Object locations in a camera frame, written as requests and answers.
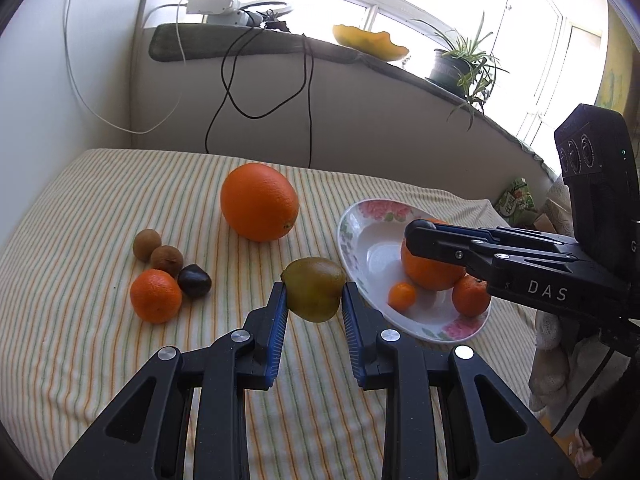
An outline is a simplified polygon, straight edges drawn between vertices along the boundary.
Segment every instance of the orange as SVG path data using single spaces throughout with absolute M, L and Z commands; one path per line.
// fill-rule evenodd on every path
M 182 291 L 164 270 L 149 269 L 140 274 L 129 291 L 133 310 L 142 321 L 164 323 L 178 314 Z
M 451 301 L 460 314 L 475 317 L 487 310 L 491 296 L 486 293 L 486 282 L 467 274 L 453 286 Z
M 291 231 L 298 217 L 298 197 L 283 174 L 250 162 L 228 174 L 220 190 L 220 209 L 239 235 L 271 242 Z
M 434 224 L 446 224 L 437 218 L 427 220 Z M 400 259 L 406 275 L 427 290 L 447 290 L 465 275 L 465 267 L 413 256 L 406 248 L 404 239 L 400 247 Z
M 404 312 L 415 303 L 415 287 L 411 283 L 396 283 L 389 289 L 388 305 L 398 312 Z

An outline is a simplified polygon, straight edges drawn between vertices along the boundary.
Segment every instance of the plant pot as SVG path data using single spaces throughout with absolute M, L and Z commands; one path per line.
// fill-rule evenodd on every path
M 435 63 L 431 69 L 431 75 L 427 78 L 431 82 L 436 83 L 441 88 L 465 98 L 465 91 L 462 86 L 458 86 L 460 75 L 466 75 L 471 72 L 469 64 L 457 57 L 443 56 L 445 50 L 435 49 Z

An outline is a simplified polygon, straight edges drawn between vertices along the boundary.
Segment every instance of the plate rim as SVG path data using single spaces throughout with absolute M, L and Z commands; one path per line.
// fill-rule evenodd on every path
M 342 264 L 343 268 L 346 270 L 348 277 L 352 280 L 355 281 L 354 277 L 351 275 L 351 270 L 350 267 L 347 266 L 347 263 L 344 259 L 344 255 L 342 253 L 342 247 L 340 246 L 340 226 L 342 225 L 342 222 L 345 219 L 345 216 L 347 215 L 347 213 L 353 209 L 355 206 L 358 206 L 359 204 L 363 203 L 363 202 L 370 202 L 372 200 L 385 200 L 387 202 L 395 202 L 397 204 L 401 204 L 407 207 L 410 207 L 412 209 L 417 209 L 423 213 L 425 213 L 425 215 L 428 215 L 432 218 L 435 218 L 433 215 L 431 215 L 431 213 L 426 212 L 424 209 L 422 209 L 421 207 L 415 206 L 415 205 L 411 205 L 411 204 L 407 204 L 406 202 L 400 202 L 399 200 L 396 200 L 395 198 L 363 198 L 361 200 L 357 200 L 356 202 L 351 203 L 350 205 L 348 205 L 344 211 L 342 212 L 342 214 L 340 215 L 340 219 L 338 220 L 338 225 L 336 227 L 336 231 L 335 231 L 335 239 L 337 242 L 337 246 L 338 246 L 338 257 L 340 258 L 340 263 Z M 486 326 L 487 322 L 489 321 L 489 316 L 491 315 L 491 310 L 492 310 L 492 306 L 494 304 L 494 297 L 491 297 L 491 301 L 489 302 L 489 306 L 486 309 L 486 317 L 484 318 L 484 321 L 482 322 L 482 325 L 480 326 L 480 328 L 478 328 L 478 330 L 476 330 L 475 332 L 473 332 L 472 334 L 462 338 L 462 339 L 456 339 L 456 340 L 452 340 L 452 341 L 443 341 L 441 339 L 434 339 L 431 338 L 427 335 L 415 335 L 413 333 L 408 333 L 406 331 L 406 329 L 404 329 L 401 326 L 398 326 L 393 320 L 389 319 L 385 313 L 378 309 L 375 305 L 375 302 L 371 301 L 371 298 L 369 297 L 369 293 L 366 290 L 360 290 L 360 288 L 358 288 L 358 292 L 360 293 L 360 295 L 367 301 L 367 303 L 369 303 L 371 308 L 375 308 L 380 314 L 382 314 L 382 317 L 385 318 L 385 320 L 389 323 L 391 323 L 395 328 L 400 329 L 403 333 L 411 336 L 411 337 L 415 337 L 416 339 L 420 339 L 422 341 L 426 341 L 429 343 L 434 343 L 434 344 L 440 344 L 440 345 L 457 345 L 463 342 L 466 342 L 470 339 L 475 338 L 476 336 L 479 335 L 479 333 L 482 332 L 482 330 L 484 330 L 484 327 Z

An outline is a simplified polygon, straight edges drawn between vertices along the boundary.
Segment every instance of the plate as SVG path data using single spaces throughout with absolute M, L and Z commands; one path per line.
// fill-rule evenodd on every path
M 419 218 L 434 217 L 395 200 L 363 200 L 349 206 L 338 223 L 340 260 L 362 297 L 393 326 L 432 343 L 462 343 L 485 326 L 493 299 L 484 314 L 474 318 L 456 311 L 452 289 L 432 292 L 416 286 L 416 302 L 402 314 L 386 304 L 393 284 L 411 282 L 402 269 L 400 245 L 406 225 Z

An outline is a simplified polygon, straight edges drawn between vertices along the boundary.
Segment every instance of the striped bedsheet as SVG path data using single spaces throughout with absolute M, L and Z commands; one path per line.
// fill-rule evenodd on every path
M 391 198 L 458 225 L 504 225 L 488 201 L 274 165 L 296 189 L 300 216 L 286 237 L 256 244 L 229 230 L 218 205 L 224 177 L 244 162 L 91 150 L 50 183 L 15 231 L 0 256 L 0 418 L 44 479 L 160 347 L 193 350 L 241 326 L 252 308 L 266 303 L 292 260 L 319 255 L 339 262 L 335 229 L 351 203 Z M 128 296 L 145 269 L 130 250 L 144 228 L 158 230 L 186 264 L 199 264 L 213 281 L 209 296 L 184 304 L 160 326 L 142 323 Z M 470 345 L 527 399 L 533 311 L 498 300 Z M 247 396 L 252 478 L 379 478 L 384 406 L 383 392 L 356 386 L 339 316 L 322 324 L 290 316 L 274 388 Z M 193 410 L 186 478 L 195 416 Z M 444 457 L 438 458 L 445 478 Z

